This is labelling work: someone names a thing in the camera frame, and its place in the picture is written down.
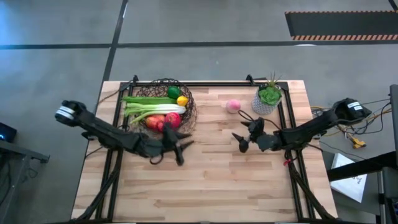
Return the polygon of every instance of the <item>wooden tabletop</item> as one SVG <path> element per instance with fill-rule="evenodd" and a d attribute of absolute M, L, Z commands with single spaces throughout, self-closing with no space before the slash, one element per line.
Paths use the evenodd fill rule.
<path fill-rule="evenodd" d="M 312 118 L 310 104 L 301 80 L 287 81 L 297 125 Z M 120 82 L 104 82 L 100 99 L 118 90 Z M 238 99 L 242 110 L 257 118 L 251 101 L 257 87 L 190 87 L 198 116 L 192 132 L 193 145 L 184 151 L 179 167 L 174 153 L 156 166 L 125 152 L 114 210 L 115 222 L 274 222 L 296 221 L 288 168 L 283 151 L 261 152 L 251 144 L 242 154 L 231 132 L 247 136 L 242 117 L 225 110 L 226 101 Z M 112 123 L 117 96 L 98 106 L 97 117 Z M 287 111 L 285 100 L 282 100 Z M 280 125 L 278 111 L 265 116 Z M 275 130 L 266 123 L 264 130 Z M 90 142 L 87 153 L 99 147 Z M 98 193 L 106 150 L 84 163 L 72 218 L 83 213 Z M 333 216 L 337 216 L 322 153 L 308 147 L 303 151 L 312 192 Z M 300 198 L 307 213 L 303 192 Z M 106 216 L 105 203 L 103 216 Z"/>

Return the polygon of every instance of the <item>black mat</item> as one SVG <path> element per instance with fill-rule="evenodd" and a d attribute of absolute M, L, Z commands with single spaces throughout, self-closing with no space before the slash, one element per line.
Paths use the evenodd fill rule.
<path fill-rule="evenodd" d="M 397 40 L 396 11 L 285 12 L 294 40 Z"/>

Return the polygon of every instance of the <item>succulent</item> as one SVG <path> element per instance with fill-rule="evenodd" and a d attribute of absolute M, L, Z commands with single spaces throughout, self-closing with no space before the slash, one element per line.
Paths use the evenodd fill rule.
<path fill-rule="evenodd" d="M 275 79 L 275 72 L 271 74 L 271 78 L 268 81 L 268 85 L 265 89 L 259 91 L 259 97 L 262 103 L 274 106 L 278 103 L 282 97 L 280 89 L 276 86 L 278 79 Z"/>

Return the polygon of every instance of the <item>white paper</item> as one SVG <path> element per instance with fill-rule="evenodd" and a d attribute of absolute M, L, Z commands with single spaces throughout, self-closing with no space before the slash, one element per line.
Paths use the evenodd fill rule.
<path fill-rule="evenodd" d="M 333 164 L 331 165 L 331 168 L 337 168 L 340 166 L 344 166 L 350 163 L 353 163 L 351 159 L 348 159 L 344 155 L 337 153 L 335 154 L 335 158 L 333 160 Z M 364 175 L 359 175 L 356 177 L 350 177 L 347 179 L 343 180 L 336 180 L 330 182 L 330 187 L 333 190 L 336 190 L 337 192 L 342 193 L 343 195 L 354 199 L 355 201 L 361 203 L 362 202 L 362 196 L 363 196 L 363 191 L 365 189 L 365 182 L 366 182 L 366 176 L 367 174 Z"/>

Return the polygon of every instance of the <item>concrete floor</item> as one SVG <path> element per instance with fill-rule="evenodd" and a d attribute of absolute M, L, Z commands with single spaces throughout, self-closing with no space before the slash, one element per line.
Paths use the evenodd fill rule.
<path fill-rule="evenodd" d="M 2 0 L 0 44 L 108 44 L 120 6 L 121 0 Z M 387 0 L 130 0 L 119 42 L 290 40 L 284 11 L 337 10 L 391 7 Z M 312 105 L 330 106 L 346 97 L 387 98 L 389 85 L 398 83 L 397 51 L 398 45 L 118 49 L 110 80 L 135 74 L 141 80 L 241 80 L 276 71 L 285 80 L 305 80 Z M 16 143 L 51 154 L 48 164 L 32 164 L 39 175 L 23 185 L 13 223 L 69 219 L 87 142 L 80 129 L 66 128 L 53 115 L 64 99 L 93 109 L 108 54 L 108 49 L 0 50 L 0 122 L 18 129 Z M 323 141 L 364 158 L 393 151 L 391 116 L 384 120 L 383 132 L 361 137 L 366 149 L 354 151 L 340 135 Z M 336 203 L 341 218 L 363 221 L 363 213 Z"/>

